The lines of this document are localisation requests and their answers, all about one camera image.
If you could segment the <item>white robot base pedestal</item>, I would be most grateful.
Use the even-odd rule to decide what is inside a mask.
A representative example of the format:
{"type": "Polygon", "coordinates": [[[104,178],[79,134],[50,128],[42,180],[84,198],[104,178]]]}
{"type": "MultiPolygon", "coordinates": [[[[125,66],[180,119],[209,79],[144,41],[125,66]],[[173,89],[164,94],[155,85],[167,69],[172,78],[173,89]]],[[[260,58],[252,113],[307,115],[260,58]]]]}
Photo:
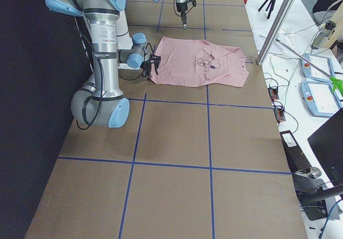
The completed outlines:
{"type": "Polygon", "coordinates": [[[118,63],[121,69],[138,70],[145,60],[146,36],[143,33],[130,35],[126,14],[122,10],[118,15],[109,15],[113,18],[106,23],[109,29],[105,42],[115,44],[117,47],[118,63]]]}

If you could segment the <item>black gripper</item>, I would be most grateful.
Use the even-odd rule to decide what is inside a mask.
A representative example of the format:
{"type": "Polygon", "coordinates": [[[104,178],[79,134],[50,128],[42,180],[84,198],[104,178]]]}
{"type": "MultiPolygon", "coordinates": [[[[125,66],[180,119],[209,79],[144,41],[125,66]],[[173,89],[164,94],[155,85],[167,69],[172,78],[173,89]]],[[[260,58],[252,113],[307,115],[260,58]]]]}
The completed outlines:
{"type": "Polygon", "coordinates": [[[187,15],[186,12],[188,10],[187,2],[176,3],[177,11],[181,14],[181,21],[184,29],[187,29],[187,15]]]}
{"type": "Polygon", "coordinates": [[[157,69],[157,64],[156,64],[156,59],[155,58],[149,58],[147,61],[144,61],[141,64],[141,68],[143,70],[143,74],[145,74],[145,77],[147,79],[150,78],[152,67],[154,67],[155,70],[157,69]]]}

